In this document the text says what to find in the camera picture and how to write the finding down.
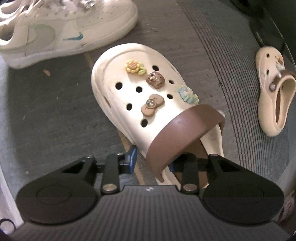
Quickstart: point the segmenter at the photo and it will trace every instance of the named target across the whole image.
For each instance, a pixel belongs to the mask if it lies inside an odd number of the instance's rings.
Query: nike swoosh
[[[83,39],[83,34],[80,33],[80,35],[78,37],[66,38],[63,40],[82,40],[82,39]]]
[[[3,53],[25,53],[25,55],[30,55],[34,53],[43,52],[47,46],[52,44],[55,40],[55,30],[46,24],[37,24],[29,26],[29,33],[35,31],[36,38],[27,43],[25,46],[18,48],[1,50]]]

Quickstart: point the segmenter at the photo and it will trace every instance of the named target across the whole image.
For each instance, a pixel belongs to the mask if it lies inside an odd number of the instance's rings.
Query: brown bear charm
[[[161,88],[165,84],[164,77],[156,71],[147,74],[146,81],[148,84],[152,85],[155,89]]]

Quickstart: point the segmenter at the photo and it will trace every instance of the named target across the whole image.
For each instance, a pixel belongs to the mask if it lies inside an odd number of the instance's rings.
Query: yellow flower charm
[[[143,75],[147,72],[144,65],[138,61],[130,60],[126,63],[126,71],[131,74],[138,73],[138,75]]]

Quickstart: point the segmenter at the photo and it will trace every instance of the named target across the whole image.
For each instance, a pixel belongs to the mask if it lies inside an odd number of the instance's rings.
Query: teal swoosh logo
[[[80,33],[80,35],[78,37],[66,38],[63,40],[82,40],[82,39],[83,39],[83,34]]]

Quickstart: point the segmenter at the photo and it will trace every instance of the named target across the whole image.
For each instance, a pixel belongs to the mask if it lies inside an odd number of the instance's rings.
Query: white logo
[[[148,187],[148,188],[146,188],[146,191],[148,191],[148,192],[151,192],[151,191],[153,191],[153,190],[154,190],[153,187]]]

